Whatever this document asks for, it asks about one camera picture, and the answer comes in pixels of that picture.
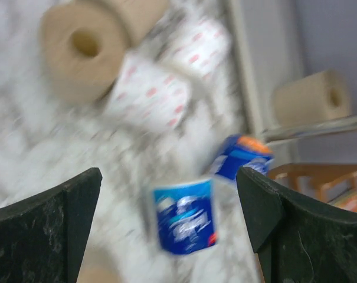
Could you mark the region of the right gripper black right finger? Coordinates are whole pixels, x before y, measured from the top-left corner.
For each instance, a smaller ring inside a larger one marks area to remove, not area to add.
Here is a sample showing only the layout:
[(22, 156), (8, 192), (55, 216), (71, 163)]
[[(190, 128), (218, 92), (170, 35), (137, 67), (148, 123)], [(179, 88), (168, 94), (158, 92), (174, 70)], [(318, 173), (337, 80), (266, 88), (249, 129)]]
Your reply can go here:
[(357, 213), (249, 167), (239, 169), (237, 189), (265, 282), (357, 282)]

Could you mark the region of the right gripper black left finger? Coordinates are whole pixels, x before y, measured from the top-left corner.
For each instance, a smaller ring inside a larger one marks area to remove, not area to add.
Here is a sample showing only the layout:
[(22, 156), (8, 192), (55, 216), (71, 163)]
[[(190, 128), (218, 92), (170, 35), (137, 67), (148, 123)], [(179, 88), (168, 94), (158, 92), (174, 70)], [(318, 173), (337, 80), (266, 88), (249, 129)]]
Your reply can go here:
[(0, 282), (76, 282), (102, 175), (92, 167), (0, 209)]

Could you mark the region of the brown paper roll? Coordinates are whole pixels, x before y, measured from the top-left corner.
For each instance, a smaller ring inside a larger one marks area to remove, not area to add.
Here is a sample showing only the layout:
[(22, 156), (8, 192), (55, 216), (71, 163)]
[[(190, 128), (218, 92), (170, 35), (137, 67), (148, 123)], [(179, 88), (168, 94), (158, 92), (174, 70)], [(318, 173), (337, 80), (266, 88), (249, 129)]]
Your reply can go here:
[(99, 265), (81, 267), (77, 283), (122, 283), (117, 271)]
[(125, 27), (133, 46), (139, 45), (170, 6), (167, 0), (106, 1)]
[(90, 1), (47, 10), (41, 19), (40, 40), (53, 90), (71, 104), (92, 103), (103, 97), (130, 47), (115, 17)]
[(352, 112), (349, 88), (336, 70), (325, 70), (277, 88), (271, 103), (282, 127), (341, 119)]

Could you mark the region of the white two-tier shelf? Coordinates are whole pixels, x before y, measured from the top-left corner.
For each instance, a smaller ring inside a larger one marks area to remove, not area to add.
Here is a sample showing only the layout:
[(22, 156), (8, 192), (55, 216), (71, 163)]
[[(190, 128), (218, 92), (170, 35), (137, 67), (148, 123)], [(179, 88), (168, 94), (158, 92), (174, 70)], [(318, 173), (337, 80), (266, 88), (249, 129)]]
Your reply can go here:
[[(286, 163), (357, 163), (357, 1), (227, 1), (250, 133)], [(352, 114), (285, 129), (274, 90), (334, 69), (351, 91)]]

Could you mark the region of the brown wooden rack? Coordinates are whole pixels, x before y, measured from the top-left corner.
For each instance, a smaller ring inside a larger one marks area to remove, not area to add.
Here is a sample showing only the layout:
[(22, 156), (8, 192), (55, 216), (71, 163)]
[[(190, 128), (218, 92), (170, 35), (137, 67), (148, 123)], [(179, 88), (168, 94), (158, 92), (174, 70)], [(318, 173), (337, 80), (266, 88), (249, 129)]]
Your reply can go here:
[[(287, 179), (289, 187), (299, 193), (303, 192), (299, 179), (308, 177), (315, 199), (357, 213), (357, 164), (289, 163), (271, 169), (268, 177), (275, 181)], [(337, 197), (327, 200), (326, 192), (342, 182), (349, 187)]]

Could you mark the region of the blue wrapped roll upper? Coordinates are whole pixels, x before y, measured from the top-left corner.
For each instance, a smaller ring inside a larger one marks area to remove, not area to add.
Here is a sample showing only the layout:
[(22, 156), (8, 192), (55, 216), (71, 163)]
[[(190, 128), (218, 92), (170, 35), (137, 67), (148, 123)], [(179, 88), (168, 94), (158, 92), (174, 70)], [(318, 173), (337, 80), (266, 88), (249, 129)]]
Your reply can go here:
[(209, 174), (235, 182), (240, 167), (251, 167), (266, 175), (273, 159), (273, 152), (262, 142), (250, 136), (235, 134), (228, 136), (220, 146), (209, 167)]

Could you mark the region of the blue wrapped roll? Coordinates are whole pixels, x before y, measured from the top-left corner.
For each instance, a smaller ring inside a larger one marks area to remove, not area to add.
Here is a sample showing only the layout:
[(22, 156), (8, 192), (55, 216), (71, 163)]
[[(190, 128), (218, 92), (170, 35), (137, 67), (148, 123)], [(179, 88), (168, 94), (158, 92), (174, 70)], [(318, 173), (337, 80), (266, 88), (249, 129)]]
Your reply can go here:
[(273, 159), (273, 152), (262, 142), (250, 136), (235, 134), (228, 136), (220, 146), (209, 167), (209, 174), (235, 182), (240, 167), (251, 167), (266, 175)]
[(160, 247), (189, 255), (216, 245), (213, 182), (208, 176), (149, 186), (150, 214)]

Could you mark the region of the blue wrapped roll lower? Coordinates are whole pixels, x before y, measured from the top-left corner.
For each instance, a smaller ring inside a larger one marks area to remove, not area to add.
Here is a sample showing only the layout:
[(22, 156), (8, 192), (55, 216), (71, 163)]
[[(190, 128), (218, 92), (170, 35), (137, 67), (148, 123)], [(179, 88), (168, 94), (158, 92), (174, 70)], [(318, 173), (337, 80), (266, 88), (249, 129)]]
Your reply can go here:
[(208, 176), (149, 186), (150, 214), (160, 247), (189, 255), (216, 245), (213, 182)]

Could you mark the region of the white red-dotted roll front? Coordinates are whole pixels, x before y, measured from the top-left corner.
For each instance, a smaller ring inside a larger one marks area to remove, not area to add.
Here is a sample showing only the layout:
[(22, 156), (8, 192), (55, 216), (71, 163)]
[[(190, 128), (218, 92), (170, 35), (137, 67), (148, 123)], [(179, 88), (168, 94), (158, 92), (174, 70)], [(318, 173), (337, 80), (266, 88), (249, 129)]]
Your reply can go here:
[(129, 51), (103, 114), (147, 132), (163, 133), (179, 125), (191, 96), (188, 80)]

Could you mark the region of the white red-dotted roll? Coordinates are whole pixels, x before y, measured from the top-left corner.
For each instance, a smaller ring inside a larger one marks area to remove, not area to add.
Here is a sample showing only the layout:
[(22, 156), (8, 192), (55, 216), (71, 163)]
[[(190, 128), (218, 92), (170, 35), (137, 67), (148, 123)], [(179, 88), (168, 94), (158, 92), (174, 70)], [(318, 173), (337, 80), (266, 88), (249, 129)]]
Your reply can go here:
[(163, 133), (179, 125), (191, 96), (188, 80), (129, 51), (103, 114), (147, 132)]
[(160, 61), (187, 76), (211, 81), (231, 43), (230, 33), (219, 20), (190, 19), (175, 31)]

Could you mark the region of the white red-dotted roll rear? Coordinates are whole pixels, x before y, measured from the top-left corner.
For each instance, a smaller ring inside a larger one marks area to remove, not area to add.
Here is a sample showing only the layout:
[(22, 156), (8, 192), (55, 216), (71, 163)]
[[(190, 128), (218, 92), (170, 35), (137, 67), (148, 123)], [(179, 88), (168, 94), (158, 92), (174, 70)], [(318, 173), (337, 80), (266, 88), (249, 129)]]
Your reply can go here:
[(219, 20), (190, 19), (175, 31), (160, 61), (187, 76), (211, 81), (231, 43), (230, 33)]

